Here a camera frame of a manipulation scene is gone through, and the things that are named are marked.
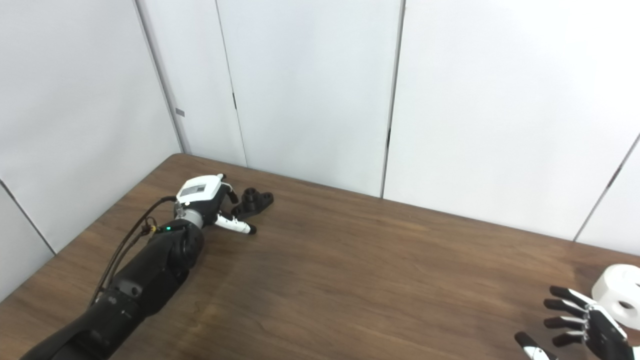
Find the black plastic part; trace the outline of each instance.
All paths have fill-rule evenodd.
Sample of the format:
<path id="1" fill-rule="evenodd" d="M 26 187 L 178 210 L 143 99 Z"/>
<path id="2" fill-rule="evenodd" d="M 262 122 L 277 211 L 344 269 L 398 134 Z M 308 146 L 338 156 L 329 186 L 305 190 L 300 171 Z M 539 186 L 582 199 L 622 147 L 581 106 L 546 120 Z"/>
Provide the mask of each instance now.
<path id="1" fill-rule="evenodd" d="M 526 332 L 520 331 L 513 336 L 521 347 L 540 347 Z"/>
<path id="2" fill-rule="evenodd" d="M 545 327 L 547 329 L 562 329 L 566 327 L 573 330 L 582 330 L 583 323 L 580 321 L 567 320 L 561 316 L 545 319 Z"/>
<path id="3" fill-rule="evenodd" d="M 272 193 L 260 193 L 254 188 L 248 188 L 242 194 L 242 202 L 231 210 L 231 214 L 238 220 L 246 219 L 258 215 L 272 203 Z"/>
<path id="4" fill-rule="evenodd" d="M 235 191 L 231 190 L 227 193 L 227 195 L 229 195 L 229 200 L 231 200 L 231 203 L 237 204 L 238 202 L 240 202 Z"/>
<path id="5" fill-rule="evenodd" d="M 589 305 L 589 301 L 591 300 L 577 291 L 574 291 L 568 288 L 563 288 L 560 286 L 552 285 L 549 288 L 549 292 L 551 293 L 551 295 L 557 296 L 561 299 L 569 300 L 570 302 L 573 302 L 579 307 L 585 307 Z"/>
<path id="6" fill-rule="evenodd" d="M 553 338 L 552 342 L 557 347 L 565 347 L 571 344 L 580 344 L 582 343 L 582 335 L 574 335 L 566 332 Z"/>
<path id="7" fill-rule="evenodd" d="M 21 359 L 108 359 L 146 317 L 162 309 L 187 279 L 202 249 L 203 234 L 186 220 L 173 220 L 163 226 L 184 225 L 180 231 L 153 235 L 84 314 Z"/>
<path id="8" fill-rule="evenodd" d="M 545 299 L 543 304 L 545 305 L 545 307 L 547 309 L 566 311 L 567 313 L 570 313 L 571 315 L 579 317 L 579 318 L 582 318 L 585 315 L 585 311 L 583 311 L 583 310 L 581 310 L 581 309 L 579 309 L 577 307 L 573 307 L 571 305 L 568 305 L 567 303 L 564 302 L 564 300 L 560 300 L 560 299 Z"/>

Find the black fingertip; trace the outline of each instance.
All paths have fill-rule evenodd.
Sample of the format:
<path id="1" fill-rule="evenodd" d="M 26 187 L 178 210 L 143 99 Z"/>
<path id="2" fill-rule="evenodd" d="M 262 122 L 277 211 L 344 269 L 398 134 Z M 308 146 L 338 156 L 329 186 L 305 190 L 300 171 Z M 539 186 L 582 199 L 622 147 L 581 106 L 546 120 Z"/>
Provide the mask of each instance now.
<path id="1" fill-rule="evenodd" d="M 524 331 L 517 332 L 513 338 L 521 347 L 539 347 L 538 343 Z"/>
<path id="2" fill-rule="evenodd" d="M 566 307 L 562 300 L 558 299 L 545 299 L 542 304 L 544 304 L 545 307 L 550 310 L 564 310 Z"/>
<path id="3" fill-rule="evenodd" d="M 574 335 L 566 332 L 553 338 L 552 342 L 556 347 L 565 347 L 570 344 L 580 344 L 582 343 L 582 335 Z"/>
<path id="4" fill-rule="evenodd" d="M 561 297 L 562 299 L 571 299 L 571 293 L 568 288 L 562 288 L 560 286 L 549 286 L 549 292 L 553 296 Z"/>
<path id="5" fill-rule="evenodd" d="M 545 319 L 544 324 L 547 329 L 560 329 L 566 325 L 566 321 L 560 317 L 555 317 Z"/>

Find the black cable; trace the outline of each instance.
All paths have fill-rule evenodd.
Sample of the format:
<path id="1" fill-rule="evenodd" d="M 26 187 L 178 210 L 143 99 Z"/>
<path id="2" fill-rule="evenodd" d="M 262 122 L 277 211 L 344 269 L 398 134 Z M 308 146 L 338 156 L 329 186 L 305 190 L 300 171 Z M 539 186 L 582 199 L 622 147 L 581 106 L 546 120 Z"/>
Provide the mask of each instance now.
<path id="1" fill-rule="evenodd" d="M 102 285 L 104 284 L 104 280 L 107 278 L 107 274 L 109 273 L 109 271 L 113 267 L 113 263 L 116 261 L 116 258 L 118 257 L 120 251 L 122 251 L 122 248 L 127 243 L 127 240 L 131 237 L 131 235 L 133 235 L 133 233 L 136 231 L 138 226 L 140 226 L 140 224 L 142 224 L 142 221 L 144 221 L 149 216 L 149 214 L 151 214 L 151 212 L 158 207 L 158 205 L 160 205 L 160 204 L 162 204 L 164 202 L 167 202 L 167 201 L 176 201 L 176 197 L 175 196 L 165 196 L 163 198 L 160 198 L 160 200 L 156 201 L 156 203 L 151 205 L 151 207 L 144 213 L 144 215 L 142 215 L 142 217 L 140 217 L 140 219 L 138 219 L 136 224 L 133 225 L 131 230 L 125 235 L 124 239 L 122 239 L 122 241 L 118 245 L 118 248 L 115 250 L 115 252 L 113 253 L 111 259 L 109 260 L 109 263 L 107 264 L 107 268 L 102 273 L 102 276 L 100 277 L 100 281 L 98 282 L 98 285 L 95 287 L 95 291 L 93 292 L 93 295 L 91 296 L 91 301 L 89 302 L 89 307 L 91 307 L 91 305 L 93 305 L 95 303 L 95 299 L 98 297 L 98 293 L 100 293 L 100 291 L 104 290 L 104 288 L 102 287 Z"/>
<path id="2" fill-rule="evenodd" d="M 111 285 L 111 282 L 113 282 L 113 276 L 116 274 L 116 271 L 118 271 L 118 266 L 120 266 L 120 263 L 122 262 L 122 260 L 124 259 L 125 255 L 127 255 L 127 252 L 129 250 L 131 250 L 131 248 L 133 247 L 133 245 L 135 245 L 138 240 L 140 240 L 140 238 L 143 236 L 142 232 L 139 232 L 134 238 L 133 240 L 131 240 L 129 242 L 129 244 L 127 244 L 127 247 L 124 248 L 124 250 L 120 253 L 120 255 L 118 256 L 118 259 L 116 259 L 116 261 L 113 263 L 113 266 L 111 267 L 111 271 L 109 273 L 109 277 L 107 277 L 107 282 L 106 282 L 106 286 L 108 287 L 109 285 Z"/>

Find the brown tabletop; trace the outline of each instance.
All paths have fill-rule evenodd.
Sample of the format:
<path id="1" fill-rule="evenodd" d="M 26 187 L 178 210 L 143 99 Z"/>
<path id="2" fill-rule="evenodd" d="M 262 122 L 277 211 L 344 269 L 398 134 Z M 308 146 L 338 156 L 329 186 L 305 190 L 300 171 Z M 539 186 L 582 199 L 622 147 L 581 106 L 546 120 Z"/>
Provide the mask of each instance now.
<path id="1" fill-rule="evenodd" d="M 513 341 L 521 330 L 563 360 L 585 359 L 580 346 L 550 344 L 560 331 L 542 326 L 559 315 L 542 306 L 549 285 L 589 293 L 608 265 L 640 264 L 631 255 L 179 154 L 0 304 L 0 358 L 20 357 L 84 311 L 116 245 L 155 200 L 191 177 L 220 172 L 238 192 L 273 192 L 274 204 L 249 220 L 258 233 L 205 228 L 189 279 L 113 359 L 524 360 Z M 171 206 L 154 215 L 170 220 Z"/>

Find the white cylinder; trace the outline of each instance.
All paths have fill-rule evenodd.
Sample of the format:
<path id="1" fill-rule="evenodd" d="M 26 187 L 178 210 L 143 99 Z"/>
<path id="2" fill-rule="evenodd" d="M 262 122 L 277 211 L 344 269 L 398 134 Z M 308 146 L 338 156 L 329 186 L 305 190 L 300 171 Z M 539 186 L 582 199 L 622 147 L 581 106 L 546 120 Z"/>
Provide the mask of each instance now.
<path id="1" fill-rule="evenodd" d="M 611 265 L 593 285 L 591 297 L 617 322 L 640 330 L 640 268 Z"/>

